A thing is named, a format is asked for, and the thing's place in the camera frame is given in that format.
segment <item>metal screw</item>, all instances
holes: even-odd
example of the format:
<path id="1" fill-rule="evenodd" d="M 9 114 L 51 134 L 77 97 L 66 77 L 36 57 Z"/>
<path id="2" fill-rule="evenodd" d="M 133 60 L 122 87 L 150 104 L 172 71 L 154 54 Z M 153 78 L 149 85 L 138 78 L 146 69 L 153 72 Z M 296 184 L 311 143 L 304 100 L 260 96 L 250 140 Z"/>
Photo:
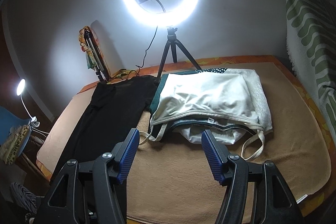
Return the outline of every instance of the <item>metal screw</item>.
<path id="1" fill-rule="evenodd" d="M 72 165 L 75 165 L 75 164 L 76 164 L 76 160 L 68 160 L 67 161 L 68 166 L 72 166 Z"/>
<path id="2" fill-rule="evenodd" d="M 110 152 L 105 152 L 104 154 L 103 154 L 103 158 L 104 159 L 109 159 L 109 158 L 111 158 L 112 157 L 112 153 L 110 153 Z"/>
<path id="3" fill-rule="evenodd" d="M 229 157 L 232 160 L 239 160 L 239 156 L 237 154 L 230 154 Z"/>
<path id="4" fill-rule="evenodd" d="M 266 164 L 267 167 L 274 167 L 274 163 L 272 161 L 270 161 L 270 160 L 267 160 L 265 162 L 265 164 Z"/>

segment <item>ribbed blue pad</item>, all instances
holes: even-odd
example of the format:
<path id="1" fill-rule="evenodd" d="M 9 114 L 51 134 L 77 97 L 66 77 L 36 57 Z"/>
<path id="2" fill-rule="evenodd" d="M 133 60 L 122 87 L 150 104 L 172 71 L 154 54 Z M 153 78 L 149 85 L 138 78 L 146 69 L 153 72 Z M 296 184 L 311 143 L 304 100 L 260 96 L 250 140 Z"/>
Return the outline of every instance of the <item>ribbed blue pad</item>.
<path id="1" fill-rule="evenodd" d="M 214 179 L 217 180 L 220 185 L 222 185 L 222 183 L 225 180 L 222 174 L 223 162 L 220 160 L 216 150 L 212 146 L 212 143 L 205 132 L 202 133 L 201 141 L 202 141 L 202 148 L 210 165 L 212 175 Z"/>
<path id="2" fill-rule="evenodd" d="M 128 176 L 129 170 L 131 169 L 135 157 L 135 153 L 137 152 L 139 141 L 140 141 L 140 133 L 139 130 L 136 130 L 127 148 L 125 149 L 125 153 L 122 156 L 119 163 L 119 173 L 116 179 L 120 184 Z"/>

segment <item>white label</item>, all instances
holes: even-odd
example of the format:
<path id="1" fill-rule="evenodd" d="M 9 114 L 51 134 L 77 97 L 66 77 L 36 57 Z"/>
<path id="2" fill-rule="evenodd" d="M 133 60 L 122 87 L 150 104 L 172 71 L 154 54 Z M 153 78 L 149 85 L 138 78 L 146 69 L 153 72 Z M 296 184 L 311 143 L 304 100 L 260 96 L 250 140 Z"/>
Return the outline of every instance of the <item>white label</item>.
<path id="1" fill-rule="evenodd" d="M 304 196 L 300 197 L 300 198 L 296 201 L 296 203 L 299 204 L 299 203 L 300 203 L 301 201 L 303 201 L 307 196 L 308 196 L 308 195 L 304 195 Z"/>

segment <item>black tripod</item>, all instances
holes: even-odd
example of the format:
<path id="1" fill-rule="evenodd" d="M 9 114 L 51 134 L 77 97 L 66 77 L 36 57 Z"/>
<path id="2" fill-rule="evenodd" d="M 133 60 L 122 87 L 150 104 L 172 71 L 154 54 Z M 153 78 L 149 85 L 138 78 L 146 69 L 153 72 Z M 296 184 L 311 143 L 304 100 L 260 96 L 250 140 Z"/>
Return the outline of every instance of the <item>black tripod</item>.
<path id="1" fill-rule="evenodd" d="M 165 48 L 163 50 L 163 55 L 159 67 L 159 71 L 157 73 L 157 77 L 161 77 L 163 66 L 166 62 L 167 54 L 169 51 L 169 47 L 171 48 L 171 54 L 173 56 L 173 62 L 177 63 L 177 56 L 176 56 L 176 45 L 180 48 L 180 50 L 184 53 L 184 55 L 190 60 L 190 62 L 194 65 L 196 69 L 201 69 L 199 64 L 195 61 L 195 59 L 191 56 L 190 52 L 183 46 L 183 44 L 176 38 L 175 32 L 177 31 L 177 28 L 169 27 L 167 29 L 168 35 L 167 35 L 167 43 L 165 45 Z"/>

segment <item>black pants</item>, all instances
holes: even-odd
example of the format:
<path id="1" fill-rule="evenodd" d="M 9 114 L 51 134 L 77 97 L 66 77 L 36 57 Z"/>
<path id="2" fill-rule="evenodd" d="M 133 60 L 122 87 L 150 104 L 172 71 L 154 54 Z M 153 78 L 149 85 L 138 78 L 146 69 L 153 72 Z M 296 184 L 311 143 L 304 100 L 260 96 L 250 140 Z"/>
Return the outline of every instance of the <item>black pants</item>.
<path id="1" fill-rule="evenodd" d="M 159 81 L 154 76 L 145 75 L 112 85 L 99 83 L 58 160 L 51 182 L 67 160 L 95 160 L 104 152 L 110 152 L 116 143 L 124 141 L 151 104 Z M 89 206 L 94 205 L 91 187 L 92 184 L 88 184 Z M 126 182 L 115 189 L 126 218 Z"/>

